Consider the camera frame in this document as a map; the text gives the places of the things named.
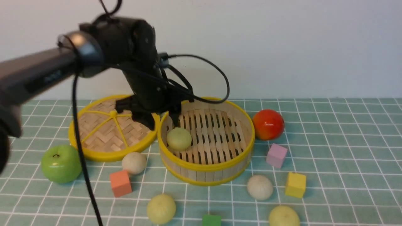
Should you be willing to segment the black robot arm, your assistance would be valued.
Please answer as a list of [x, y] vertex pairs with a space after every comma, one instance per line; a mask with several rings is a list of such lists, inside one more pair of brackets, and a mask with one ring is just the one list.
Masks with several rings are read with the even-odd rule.
[[21, 106], [76, 74], [93, 77], [109, 68], [123, 72], [133, 95], [117, 102], [135, 120], [153, 129], [151, 113], [181, 113], [188, 98], [183, 87], [168, 84], [157, 53], [155, 29], [144, 19], [99, 18], [60, 40], [58, 47], [1, 63], [1, 171], [10, 156], [9, 137], [22, 135]]

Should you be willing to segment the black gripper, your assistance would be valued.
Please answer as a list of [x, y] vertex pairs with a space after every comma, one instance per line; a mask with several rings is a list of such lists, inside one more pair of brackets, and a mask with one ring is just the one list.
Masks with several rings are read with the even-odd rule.
[[118, 113], [130, 111], [132, 120], [149, 130], [155, 130], [153, 114], [168, 112], [174, 128], [178, 127], [182, 113], [182, 102], [186, 99], [186, 89], [176, 82], [169, 83], [163, 69], [158, 66], [121, 64], [126, 81], [133, 95], [115, 102]]

